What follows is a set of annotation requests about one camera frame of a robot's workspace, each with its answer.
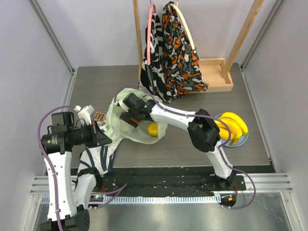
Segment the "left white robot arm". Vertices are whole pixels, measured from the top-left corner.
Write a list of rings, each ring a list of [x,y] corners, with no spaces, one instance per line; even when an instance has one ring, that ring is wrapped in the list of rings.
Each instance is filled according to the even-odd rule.
[[[50,197],[47,221],[39,227],[42,231],[87,231],[90,228],[89,200],[92,192],[102,188],[103,181],[91,159],[90,167],[78,173],[76,185],[72,186],[72,148],[82,144],[95,148],[112,142],[92,122],[91,113],[88,109],[78,113],[80,127],[76,127],[72,112],[54,113],[48,133],[38,137],[48,172]]]

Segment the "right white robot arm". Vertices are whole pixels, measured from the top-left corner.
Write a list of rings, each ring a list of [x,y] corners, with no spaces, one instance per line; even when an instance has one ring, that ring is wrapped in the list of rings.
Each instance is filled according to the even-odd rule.
[[[214,122],[215,118],[206,110],[185,112],[168,107],[157,100],[145,101],[134,93],[115,104],[123,109],[120,119],[135,128],[142,121],[152,121],[167,123],[188,132],[192,145],[209,158],[218,186],[228,190],[235,184],[236,172],[222,148],[219,127]]]

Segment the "green avocado print plastic bag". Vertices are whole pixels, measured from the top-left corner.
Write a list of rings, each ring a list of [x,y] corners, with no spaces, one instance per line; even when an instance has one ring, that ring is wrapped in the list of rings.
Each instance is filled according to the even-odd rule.
[[[144,102],[151,100],[152,97],[150,94],[137,89],[124,88],[116,97],[112,99],[112,102],[108,108],[106,114],[106,125],[105,125],[105,134],[116,141],[118,139],[130,139],[134,142],[144,143],[144,144],[153,144],[158,142],[166,134],[166,129],[168,127],[165,122],[158,122],[158,134],[151,136],[148,133],[148,126],[153,122],[150,120],[140,121],[135,123],[130,118],[129,122],[126,122],[120,118],[122,113],[125,110],[121,107],[121,103],[126,99],[131,93],[133,93],[138,99],[143,100]]]

